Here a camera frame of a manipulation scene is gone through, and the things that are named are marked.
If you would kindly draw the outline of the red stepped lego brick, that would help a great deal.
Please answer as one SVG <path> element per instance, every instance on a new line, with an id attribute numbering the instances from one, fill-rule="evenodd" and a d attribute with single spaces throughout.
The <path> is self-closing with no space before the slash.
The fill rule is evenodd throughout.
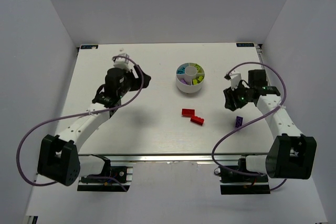
<path id="1" fill-rule="evenodd" d="M 195 115 L 191 116 L 190 121 L 198 125 L 204 124 L 204 119 Z"/>

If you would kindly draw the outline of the lime lego brick small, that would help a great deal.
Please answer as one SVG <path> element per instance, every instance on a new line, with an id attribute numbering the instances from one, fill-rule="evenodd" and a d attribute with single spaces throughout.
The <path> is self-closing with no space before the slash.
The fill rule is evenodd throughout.
<path id="1" fill-rule="evenodd" d="M 202 83 L 204 80 L 204 76 L 198 76 L 197 78 L 193 79 L 192 80 L 192 84 L 195 86 L 195 85 L 198 85 L 200 83 Z"/>

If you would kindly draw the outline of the teal lego brick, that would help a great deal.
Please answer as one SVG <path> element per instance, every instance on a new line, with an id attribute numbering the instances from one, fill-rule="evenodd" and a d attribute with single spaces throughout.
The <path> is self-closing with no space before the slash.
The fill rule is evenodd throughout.
<path id="1" fill-rule="evenodd" d="M 181 67 L 177 70 L 176 74 L 184 74 L 185 73 L 185 67 Z"/>

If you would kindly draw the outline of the white round divided container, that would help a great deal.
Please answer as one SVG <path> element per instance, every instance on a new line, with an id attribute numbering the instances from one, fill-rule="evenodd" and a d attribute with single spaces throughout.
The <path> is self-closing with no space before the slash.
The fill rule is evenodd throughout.
<path id="1" fill-rule="evenodd" d="M 182 65 L 180 65 L 178 69 L 180 69 L 181 67 L 185 67 L 185 73 L 184 74 L 176 74 L 176 86 L 177 88 L 186 94 L 193 94 L 193 93 L 197 93 L 201 90 L 201 88 L 203 87 L 203 83 L 198 84 L 198 85 L 193 85 L 192 84 L 192 80 L 197 78 L 198 76 L 204 76 L 205 79 L 205 72 L 197 72 L 197 69 L 194 67 L 196 63 L 193 62 L 188 62 L 188 63 L 184 63 Z M 188 85 L 185 85 L 183 83 L 180 82 L 181 79 L 184 79 Z"/>

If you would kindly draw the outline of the lime lego plate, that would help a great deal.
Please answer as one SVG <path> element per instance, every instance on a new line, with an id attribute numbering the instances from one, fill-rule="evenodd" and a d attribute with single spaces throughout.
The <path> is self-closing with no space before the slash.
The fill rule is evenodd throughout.
<path id="1" fill-rule="evenodd" d="M 200 73 L 204 72 L 203 68 L 200 65 L 195 64 L 194 67 L 197 69 L 197 72 L 200 72 Z"/>

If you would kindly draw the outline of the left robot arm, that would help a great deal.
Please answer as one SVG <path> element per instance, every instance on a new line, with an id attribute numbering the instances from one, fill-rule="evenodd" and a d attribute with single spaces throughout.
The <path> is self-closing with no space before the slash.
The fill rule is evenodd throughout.
<path id="1" fill-rule="evenodd" d="M 85 141 L 122 107 L 122 98 L 130 91 L 147 88 L 151 77 L 139 65 L 133 70 L 113 67 L 107 71 L 104 84 L 96 91 L 85 115 L 55 136 L 46 135 L 40 146 L 38 174 L 65 186 L 78 177 L 111 179 L 111 162 L 102 155 L 79 156 Z"/>

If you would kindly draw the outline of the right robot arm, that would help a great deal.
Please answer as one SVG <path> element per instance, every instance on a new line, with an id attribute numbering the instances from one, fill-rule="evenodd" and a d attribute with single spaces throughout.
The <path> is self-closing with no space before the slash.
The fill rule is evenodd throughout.
<path id="1" fill-rule="evenodd" d="M 266 155 L 247 155 L 246 171 L 266 174 L 271 178 L 308 179 L 311 176 L 317 143 L 312 136 L 305 136 L 293 123 L 281 104 L 281 94 L 269 86 L 262 69 L 248 72 L 245 86 L 238 71 L 225 76 L 230 87 L 223 91 L 225 108 L 235 111 L 253 103 L 266 117 L 274 142 Z"/>

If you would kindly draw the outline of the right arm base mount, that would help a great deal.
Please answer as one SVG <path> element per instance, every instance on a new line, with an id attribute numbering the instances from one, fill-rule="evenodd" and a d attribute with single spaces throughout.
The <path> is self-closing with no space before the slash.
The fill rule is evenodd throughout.
<path id="1" fill-rule="evenodd" d="M 268 177 L 247 176 L 217 167 L 213 171 L 219 178 L 222 195 L 267 195 L 270 194 Z"/>

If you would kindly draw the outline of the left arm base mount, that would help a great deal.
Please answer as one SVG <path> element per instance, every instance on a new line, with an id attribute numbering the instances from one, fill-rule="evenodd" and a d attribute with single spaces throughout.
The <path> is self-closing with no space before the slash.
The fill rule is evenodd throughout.
<path id="1" fill-rule="evenodd" d="M 133 167 L 124 161 L 112 161 L 102 155 L 80 156 L 77 191 L 123 192 L 131 185 Z"/>

